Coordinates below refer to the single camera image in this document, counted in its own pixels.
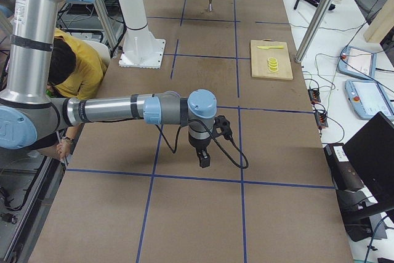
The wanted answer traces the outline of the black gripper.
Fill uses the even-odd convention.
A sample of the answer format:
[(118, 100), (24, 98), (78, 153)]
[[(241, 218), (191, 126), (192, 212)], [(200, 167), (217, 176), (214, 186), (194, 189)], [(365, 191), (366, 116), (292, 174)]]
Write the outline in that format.
[(199, 166), (201, 168), (208, 168), (211, 163), (211, 157), (207, 152), (207, 147), (211, 142), (211, 138), (208, 137), (206, 139), (196, 139), (189, 134), (188, 141), (196, 150), (196, 154), (199, 159)]

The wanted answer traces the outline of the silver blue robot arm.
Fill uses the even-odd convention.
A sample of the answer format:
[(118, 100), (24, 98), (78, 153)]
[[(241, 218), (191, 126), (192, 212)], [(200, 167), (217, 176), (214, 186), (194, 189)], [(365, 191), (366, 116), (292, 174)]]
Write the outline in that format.
[[(19, 149), (80, 123), (142, 119), (188, 126), (199, 165), (210, 165), (217, 101), (199, 89), (183, 98), (174, 91), (105, 99), (51, 98), (46, 94), (59, 4), (67, 0), (16, 0), (7, 86), (1, 91), (1, 147)], [(72, 0), (93, 2), (94, 0)]]

